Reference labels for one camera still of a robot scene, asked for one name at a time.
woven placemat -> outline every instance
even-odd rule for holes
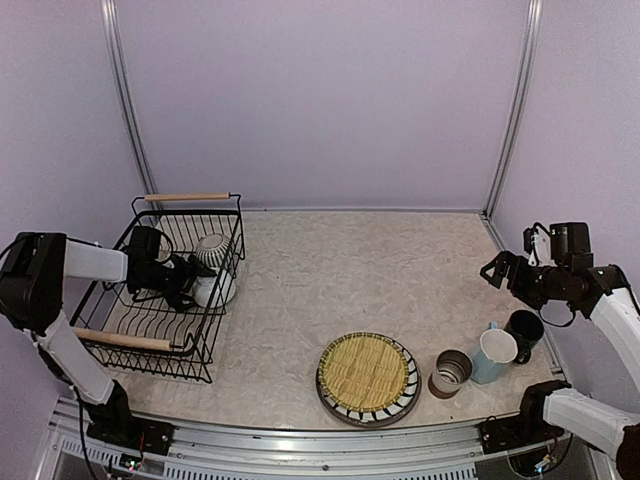
[[[377,333],[350,333],[322,354],[317,374],[323,391],[354,412],[375,412],[396,402],[409,380],[400,348]]]

bowl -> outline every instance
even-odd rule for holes
[[[196,258],[205,267],[220,268],[227,248],[229,248],[229,242],[229,237],[219,233],[207,235],[201,238],[196,246]]]
[[[236,294],[236,282],[233,281],[233,277],[229,272],[219,268],[214,270],[217,273],[216,277],[198,277],[193,284],[193,299],[202,308],[207,307],[212,294],[211,307],[213,308],[222,307],[225,303],[231,301]],[[220,277],[220,283],[218,283],[216,291],[213,292],[213,286],[218,276]]]

dish rack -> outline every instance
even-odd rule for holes
[[[136,204],[145,200],[152,207],[138,212]],[[231,209],[174,209],[175,201],[226,201]],[[245,258],[244,230],[238,194],[147,195],[131,203],[135,218],[124,231],[115,249],[124,250],[136,226],[161,230],[162,251],[187,258],[198,241],[212,234],[229,239],[221,270],[237,282],[238,263]],[[220,323],[227,313],[229,289],[219,289],[215,279],[206,308],[195,306],[178,313],[157,292],[142,290],[135,296],[125,283],[93,282],[87,289],[70,323],[80,327],[81,341],[105,367],[134,370],[174,378],[211,383],[207,366],[212,363]]]

coaster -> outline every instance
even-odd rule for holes
[[[380,427],[400,420],[420,394],[418,366],[402,345],[377,333],[350,333],[322,354],[316,387],[340,420]]]

beige countertop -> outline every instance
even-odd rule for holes
[[[377,332],[411,351],[423,376],[416,407],[395,427],[517,411],[527,386],[552,378],[543,346],[498,381],[450,400],[426,385],[436,356],[470,353],[490,321],[522,308],[480,278],[496,249],[477,215],[248,212],[247,257],[214,350],[212,384],[114,374],[134,410],[219,424],[354,428],[321,406],[318,360],[336,338]]]

